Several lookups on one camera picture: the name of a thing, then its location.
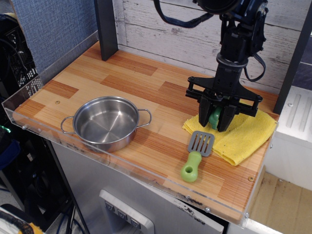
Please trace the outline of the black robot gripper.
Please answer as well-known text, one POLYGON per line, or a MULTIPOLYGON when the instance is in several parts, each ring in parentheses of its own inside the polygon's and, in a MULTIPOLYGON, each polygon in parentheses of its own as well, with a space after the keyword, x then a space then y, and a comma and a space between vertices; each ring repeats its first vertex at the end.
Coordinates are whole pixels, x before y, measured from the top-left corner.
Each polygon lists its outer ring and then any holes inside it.
POLYGON ((262 97, 247 90, 239 82, 242 70, 247 67, 247 58, 233 62, 217 55, 216 61, 218 67, 215 77, 188 78, 186 96, 199 103, 198 119, 203 127, 208 124, 213 108, 222 107, 217 130, 224 132, 236 114, 243 113, 254 117, 262 97))

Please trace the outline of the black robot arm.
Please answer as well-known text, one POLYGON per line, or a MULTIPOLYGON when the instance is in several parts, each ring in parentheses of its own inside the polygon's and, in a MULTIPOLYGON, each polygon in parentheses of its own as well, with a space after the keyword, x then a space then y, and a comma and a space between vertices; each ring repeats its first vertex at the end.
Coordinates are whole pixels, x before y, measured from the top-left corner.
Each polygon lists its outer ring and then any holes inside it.
POLYGON ((186 96, 199 103, 199 123, 224 132, 235 115, 254 117, 262 97, 244 88, 241 73, 247 72, 248 59, 263 49, 264 23, 268 12, 266 0, 199 0, 207 13, 219 15, 221 50, 217 54, 218 67, 214 78, 189 77, 186 96))

